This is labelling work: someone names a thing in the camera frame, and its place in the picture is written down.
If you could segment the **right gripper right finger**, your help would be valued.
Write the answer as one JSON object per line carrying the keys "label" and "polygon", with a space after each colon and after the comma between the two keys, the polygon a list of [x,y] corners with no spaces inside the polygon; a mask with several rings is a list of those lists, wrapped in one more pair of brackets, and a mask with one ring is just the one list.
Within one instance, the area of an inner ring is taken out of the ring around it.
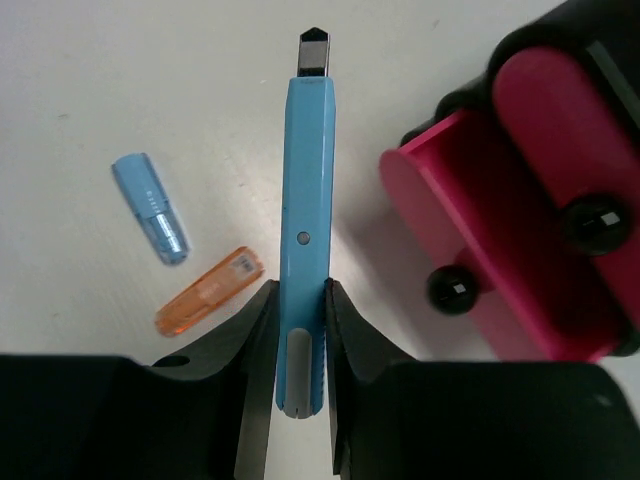
{"label": "right gripper right finger", "polygon": [[325,287],[332,467],[343,479],[635,479],[639,426],[601,367],[423,362]]}

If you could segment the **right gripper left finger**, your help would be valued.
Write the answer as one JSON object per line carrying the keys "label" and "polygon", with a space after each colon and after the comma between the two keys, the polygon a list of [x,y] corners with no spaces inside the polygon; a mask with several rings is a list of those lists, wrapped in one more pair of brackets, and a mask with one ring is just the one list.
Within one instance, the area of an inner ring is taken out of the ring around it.
{"label": "right gripper left finger", "polygon": [[221,326],[150,366],[1,358],[5,479],[260,479],[279,327],[266,282]]}

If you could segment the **blue utility knife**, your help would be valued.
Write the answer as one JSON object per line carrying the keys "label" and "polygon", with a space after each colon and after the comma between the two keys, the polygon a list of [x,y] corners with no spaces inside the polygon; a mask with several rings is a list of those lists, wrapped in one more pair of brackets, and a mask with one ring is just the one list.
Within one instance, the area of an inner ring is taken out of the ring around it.
{"label": "blue utility knife", "polygon": [[285,105],[276,404],[294,419],[323,406],[336,135],[329,55],[326,31],[300,35]]}

